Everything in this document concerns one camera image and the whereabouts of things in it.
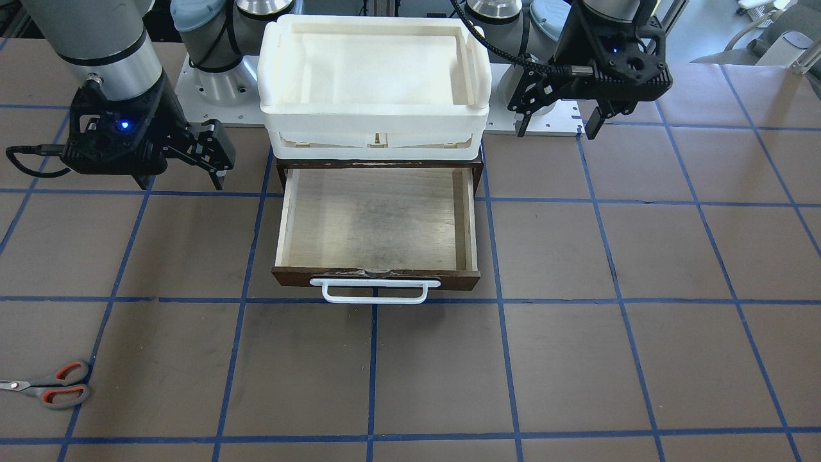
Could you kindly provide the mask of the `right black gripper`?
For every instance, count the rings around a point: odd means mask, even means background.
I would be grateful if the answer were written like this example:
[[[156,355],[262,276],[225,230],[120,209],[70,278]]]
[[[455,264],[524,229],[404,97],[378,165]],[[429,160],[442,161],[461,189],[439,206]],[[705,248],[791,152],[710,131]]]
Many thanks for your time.
[[[218,191],[235,167],[237,150],[220,120],[189,124],[166,73],[140,96],[106,98],[89,77],[74,94],[63,162],[82,175],[161,175],[166,156],[208,173]]]

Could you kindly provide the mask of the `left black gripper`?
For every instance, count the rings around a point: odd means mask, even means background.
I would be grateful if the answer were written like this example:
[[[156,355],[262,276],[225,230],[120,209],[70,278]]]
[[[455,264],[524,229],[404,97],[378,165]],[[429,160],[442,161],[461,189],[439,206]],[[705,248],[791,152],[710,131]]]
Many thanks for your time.
[[[573,82],[572,99],[654,101],[673,84],[665,60],[666,34],[655,17],[655,3],[572,3],[557,46],[555,65],[586,65],[592,75]],[[507,109],[515,132],[524,137],[531,118],[565,96],[565,79],[534,65],[507,71]],[[617,103],[597,103],[587,123],[587,139],[620,113]]]

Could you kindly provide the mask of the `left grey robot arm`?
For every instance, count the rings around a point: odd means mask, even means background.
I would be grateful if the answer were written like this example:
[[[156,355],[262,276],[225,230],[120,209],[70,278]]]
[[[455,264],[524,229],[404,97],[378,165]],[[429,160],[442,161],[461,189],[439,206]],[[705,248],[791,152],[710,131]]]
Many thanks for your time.
[[[530,21],[522,26],[519,49],[507,52],[481,33],[485,24],[510,24],[527,9],[520,1],[452,3],[455,14],[493,55],[510,63],[496,89],[515,117],[513,131],[524,137],[537,112],[560,100],[596,103],[584,134],[593,139],[604,122],[631,114],[640,102],[659,99],[673,85],[665,60],[666,33],[655,17],[656,1],[570,1],[549,59],[526,50]]]

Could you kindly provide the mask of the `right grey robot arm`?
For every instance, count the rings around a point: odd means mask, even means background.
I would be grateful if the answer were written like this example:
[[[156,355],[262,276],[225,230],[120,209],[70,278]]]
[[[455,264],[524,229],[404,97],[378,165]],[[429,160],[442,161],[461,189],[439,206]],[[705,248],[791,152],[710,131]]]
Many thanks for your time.
[[[182,107],[149,39],[149,1],[24,1],[23,6],[79,87],[64,144],[12,146],[6,157],[35,178],[131,176],[146,189],[181,160],[208,173],[214,188],[235,166],[237,150],[214,115],[193,120]],[[211,107],[257,100],[256,67],[265,26],[299,1],[172,1],[187,47],[190,89]]]

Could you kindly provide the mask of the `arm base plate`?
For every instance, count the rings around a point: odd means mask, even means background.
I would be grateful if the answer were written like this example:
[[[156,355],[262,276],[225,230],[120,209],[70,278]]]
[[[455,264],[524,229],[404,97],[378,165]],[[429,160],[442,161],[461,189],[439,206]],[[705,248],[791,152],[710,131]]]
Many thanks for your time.
[[[261,128],[264,118],[259,108],[258,60],[258,56],[244,56],[234,69],[206,73],[194,69],[185,59],[175,91],[188,122],[214,118],[231,128]]]
[[[516,135],[516,116],[507,110],[509,99],[499,90],[502,77],[511,66],[491,64],[493,77],[489,100],[489,117],[484,132],[486,134]],[[540,109],[530,118],[526,135],[569,135],[574,137],[583,131],[583,120],[579,105],[575,100],[559,100],[548,108]]]

